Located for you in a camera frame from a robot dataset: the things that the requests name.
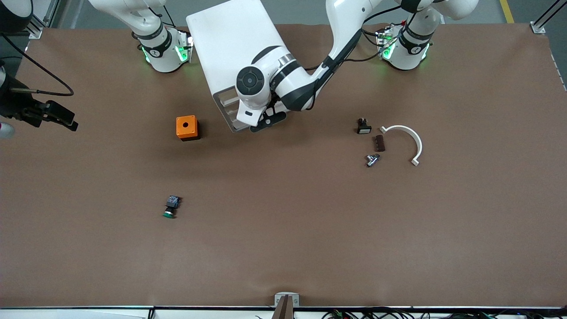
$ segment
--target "orange cube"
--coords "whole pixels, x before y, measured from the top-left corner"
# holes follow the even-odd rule
[[[194,115],[181,116],[176,121],[177,137],[181,141],[194,141],[201,138],[199,135],[199,121]]]

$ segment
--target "brown tabletop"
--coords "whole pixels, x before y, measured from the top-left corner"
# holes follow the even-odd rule
[[[304,66],[328,26],[278,26]],[[129,30],[47,29],[29,54],[76,94],[79,130],[0,141],[3,306],[559,306],[567,287],[566,94],[526,24],[442,25],[422,65],[345,63],[315,108],[231,133],[195,57],[153,71]],[[374,53],[364,39],[352,57]],[[30,87],[63,90],[24,61]],[[36,96],[47,100],[49,96]],[[181,142],[195,114],[204,138]],[[368,118],[373,133],[354,133]],[[372,168],[381,125],[386,152]],[[168,195],[184,198],[175,220]]]

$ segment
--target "metal fitting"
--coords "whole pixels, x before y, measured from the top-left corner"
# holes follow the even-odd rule
[[[378,162],[379,159],[379,154],[367,155],[366,160],[368,161],[368,163],[366,163],[366,167],[372,167],[374,164],[376,164],[376,162]]]

